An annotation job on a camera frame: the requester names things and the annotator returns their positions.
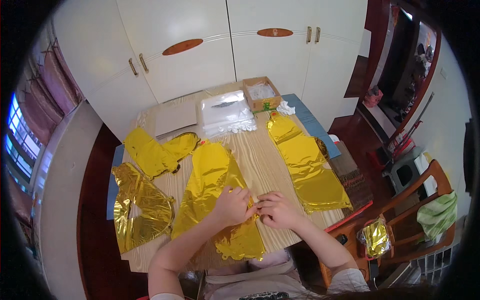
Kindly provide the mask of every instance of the cardboard sheet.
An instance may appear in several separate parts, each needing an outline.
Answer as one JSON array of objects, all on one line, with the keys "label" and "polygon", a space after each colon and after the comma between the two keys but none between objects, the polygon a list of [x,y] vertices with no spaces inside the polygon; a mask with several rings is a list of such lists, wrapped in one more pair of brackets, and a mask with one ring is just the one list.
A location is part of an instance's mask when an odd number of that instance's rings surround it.
[{"label": "cardboard sheet", "polygon": [[157,137],[196,123],[197,113],[194,102],[183,102],[175,106],[164,107],[156,115],[154,136]]}]

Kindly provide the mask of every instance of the cabinet handle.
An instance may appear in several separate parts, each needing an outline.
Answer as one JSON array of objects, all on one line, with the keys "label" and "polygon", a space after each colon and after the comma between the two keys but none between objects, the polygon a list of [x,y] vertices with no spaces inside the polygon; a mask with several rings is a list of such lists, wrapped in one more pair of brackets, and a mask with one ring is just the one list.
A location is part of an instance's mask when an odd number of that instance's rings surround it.
[{"label": "cabinet handle", "polygon": [[316,37],[315,37],[315,44],[318,43],[318,41],[320,41],[320,27],[317,27],[317,34],[316,34]]},{"label": "cabinet handle", "polygon": [[147,65],[145,64],[145,61],[144,61],[144,54],[140,53],[138,55],[138,58],[140,58],[140,62],[142,63],[142,66],[144,67],[145,72],[148,72]]},{"label": "cabinet handle", "polygon": [[128,63],[130,64],[130,68],[132,68],[133,74],[134,74],[135,76],[137,76],[138,73],[137,73],[137,71],[135,71],[135,67],[133,66],[133,63],[132,63],[132,59],[131,59],[131,58],[128,60]]},{"label": "cabinet handle", "polygon": [[307,27],[307,44],[310,43],[312,40],[312,28],[310,26]]}]

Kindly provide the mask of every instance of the white wardrobe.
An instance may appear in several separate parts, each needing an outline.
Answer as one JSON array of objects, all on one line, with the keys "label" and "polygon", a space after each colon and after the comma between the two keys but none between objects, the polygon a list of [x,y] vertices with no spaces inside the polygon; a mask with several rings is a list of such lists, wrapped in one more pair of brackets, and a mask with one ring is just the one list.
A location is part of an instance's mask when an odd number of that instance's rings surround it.
[{"label": "white wardrobe", "polygon": [[328,130],[366,10],[367,0],[67,0],[54,27],[79,87],[121,141],[146,108],[257,76],[295,93]]}]

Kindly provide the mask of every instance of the wooden table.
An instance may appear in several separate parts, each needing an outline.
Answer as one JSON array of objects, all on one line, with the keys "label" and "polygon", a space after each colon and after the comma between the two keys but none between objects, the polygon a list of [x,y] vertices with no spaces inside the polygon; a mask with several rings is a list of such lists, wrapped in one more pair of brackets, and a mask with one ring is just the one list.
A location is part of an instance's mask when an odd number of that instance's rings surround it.
[{"label": "wooden table", "polygon": [[[159,104],[139,113],[137,119],[131,122],[130,129],[133,130],[139,126],[153,136],[156,121],[155,116],[159,110],[168,109],[171,106],[175,106],[178,103],[185,101],[192,101],[197,104],[197,125],[171,132],[167,137],[159,139],[158,142],[162,144],[184,132],[195,132],[200,138],[205,138],[201,125],[202,114],[199,106],[200,101],[215,95],[241,90],[241,87],[242,82],[225,84]],[[306,215],[293,189],[287,166],[268,136],[266,122],[269,120],[269,112],[257,113],[255,114],[255,117],[258,127],[256,131],[227,134],[220,138],[213,138],[210,140],[212,142],[222,141],[223,145],[228,145],[232,150],[242,175],[245,178],[249,189],[252,191],[252,197],[256,202],[258,201],[258,195],[269,191],[280,191],[295,203],[299,212]],[[300,128],[302,128],[303,132],[309,136],[298,118],[295,115],[290,117]],[[131,162],[135,164],[127,151],[123,154],[123,162]],[[174,203],[175,211],[178,211],[191,172],[192,156],[188,156],[180,162],[180,170],[177,174],[173,175],[167,173],[153,181],[154,185],[160,190],[176,199]],[[311,215],[306,216],[321,229],[325,229],[344,218],[341,209],[314,212]],[[260,231],[267,253],[283,249],[301,241],[301,238],[293,231],[288,229],[269,228],[259,219],[257,219],[257,227]],[[170,237],[168,235],[162,235],[140,247],[123,253],[121,257],[123,260],[129,261],[131,271],[148,272],[148,265],[151,258],[157,249],[166,244],[169,240]],[[214,244],[211,241],[208,241],[186,266],[186,269],[202,270],[218,268],[236,262],[238,261],[235,261],[232,258],[222,260],[220,255],[216,253]]]}]

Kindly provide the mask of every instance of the white t-shirt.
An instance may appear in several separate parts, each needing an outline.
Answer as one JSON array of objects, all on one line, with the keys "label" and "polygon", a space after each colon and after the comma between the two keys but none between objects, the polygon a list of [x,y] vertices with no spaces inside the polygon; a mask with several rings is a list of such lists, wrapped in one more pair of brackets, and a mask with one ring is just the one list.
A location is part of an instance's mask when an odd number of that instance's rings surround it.
[{"label": "white t-shirt", "polygon": [[[327,293],[366,292],[369,290],[360,270],[346,269],[333,276]],[[303,297],[307,299],[308,296],[312,295],[315,294],[287,275],[271,275],[255,280],[240,281],[219,288],[213,293],[210,300],[302,299]],[[151,300],[183,300],[183,298],[174,294],[157,294]]]}]

